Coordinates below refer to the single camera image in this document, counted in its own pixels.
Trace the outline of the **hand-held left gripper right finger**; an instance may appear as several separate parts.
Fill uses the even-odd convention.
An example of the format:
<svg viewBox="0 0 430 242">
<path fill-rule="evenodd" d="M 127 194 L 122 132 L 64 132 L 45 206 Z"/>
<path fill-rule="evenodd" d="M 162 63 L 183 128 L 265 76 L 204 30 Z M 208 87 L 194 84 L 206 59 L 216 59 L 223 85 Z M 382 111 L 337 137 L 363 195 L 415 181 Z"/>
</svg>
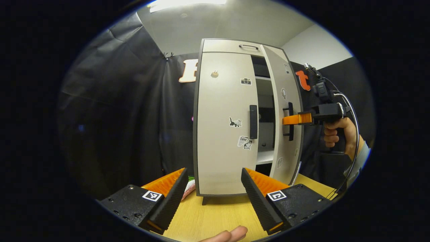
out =
<svg viewBox="0 0 430 242">
<path fill-rule="evenodd" d="M 241 182 L 268 235 L 296 227 L 333 204 L 304 184 L 289 186 L 247 167 Z"/>
</svg>

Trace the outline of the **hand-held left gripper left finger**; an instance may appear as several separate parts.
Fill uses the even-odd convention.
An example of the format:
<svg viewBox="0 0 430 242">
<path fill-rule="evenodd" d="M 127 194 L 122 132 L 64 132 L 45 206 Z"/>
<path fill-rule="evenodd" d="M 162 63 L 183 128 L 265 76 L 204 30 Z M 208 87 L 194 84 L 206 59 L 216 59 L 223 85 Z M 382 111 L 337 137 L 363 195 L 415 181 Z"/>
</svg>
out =
<svg viewBox="0 0 430 242">
<path fill-rule="evenodd" d="M 126 185 L 100 200 L 100 204 L 121 219 L 162 235 L 178 210 L 188 184 L 183 167 L 143 186 Z"/>
</svg>

